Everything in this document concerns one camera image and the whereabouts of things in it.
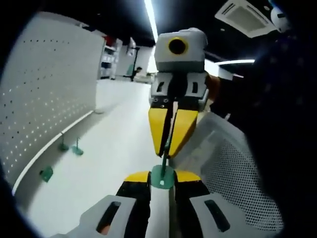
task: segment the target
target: pegboard wall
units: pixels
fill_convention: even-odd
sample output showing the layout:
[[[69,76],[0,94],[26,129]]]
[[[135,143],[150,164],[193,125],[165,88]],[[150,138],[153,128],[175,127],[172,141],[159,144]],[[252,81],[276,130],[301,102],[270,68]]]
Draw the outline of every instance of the pegboard wall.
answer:
[[[18,38],[0,80],[0,159],[11,186],[46,143],[95,109],[104,42],[40,15]]]

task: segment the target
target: black fabric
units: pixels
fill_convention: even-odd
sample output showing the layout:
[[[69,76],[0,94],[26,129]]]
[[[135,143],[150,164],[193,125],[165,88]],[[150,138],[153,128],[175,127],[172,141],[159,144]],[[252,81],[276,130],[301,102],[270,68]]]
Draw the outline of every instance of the black fabric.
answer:
[[[309,235],[308,217],[317,212],[316,52],[305,38],[281,35],[243,80],[221,80],[211,106],[245,133],[263,190],[281,212],[283,236]]]

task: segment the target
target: fluorescent light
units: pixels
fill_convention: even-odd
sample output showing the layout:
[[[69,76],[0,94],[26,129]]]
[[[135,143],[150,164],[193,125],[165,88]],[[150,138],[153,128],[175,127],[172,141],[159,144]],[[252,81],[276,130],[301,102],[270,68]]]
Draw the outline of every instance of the fluorescent light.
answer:
[[[236,73],[234,73],[233,76],[236,76],[236,77],[239,77],[239,78],[244,78],[244,76],[236,74]]]
[[[216,62],[217,65],[224,65],[224,64],[233,64],[233,63],[254,63],[254,59],[238,59],[238,60],[230,60],[230,61],[222,61]]]
[[[155,23],[155,18],[154,18],[154,11],[153,11],[153,6],[151,0],[144,0],[145,3],[145,8],[147,9],[148,17],[150,20],[151,28],[152,28],[152,33],[155,42],[158,41],[158,30],[157,30],[157,25]]]

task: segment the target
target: metal mesh panel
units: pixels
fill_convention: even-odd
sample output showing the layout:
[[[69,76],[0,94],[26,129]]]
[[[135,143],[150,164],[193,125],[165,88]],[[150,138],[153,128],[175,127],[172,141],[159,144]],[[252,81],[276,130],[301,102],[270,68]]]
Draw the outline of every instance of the metal mesh panel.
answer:
[[[249,152],[238,150],[225,139],[202,167],[202,174],[210,192],[220,193],[244,211],[247,224],[265,231],[282,229],[276,204],[259,188],[257,168]]]

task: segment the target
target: black ceiling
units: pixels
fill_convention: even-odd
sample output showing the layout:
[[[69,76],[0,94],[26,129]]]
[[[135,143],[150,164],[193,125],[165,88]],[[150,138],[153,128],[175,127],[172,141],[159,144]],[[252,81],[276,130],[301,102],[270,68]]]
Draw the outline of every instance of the black ceiling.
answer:
[[[267,0],[248,1],[270,19],[270,11],[264,9],[264,6],[271,8]],[[214,17],[225,2],[226,0],[152,0],[158,34],[197,27],[208,36],[208,59],[254,59],[275,41],[277,31],[248,38]],[[44,10],[75,18],[124,41],[133,37],[137,45],[154,45],[144,0],[90,0],[85,3],[77,1],[75,4],[65,4],[65,0],[47,0]],[[248,66],[226,65],[224,68],[244,74]]]

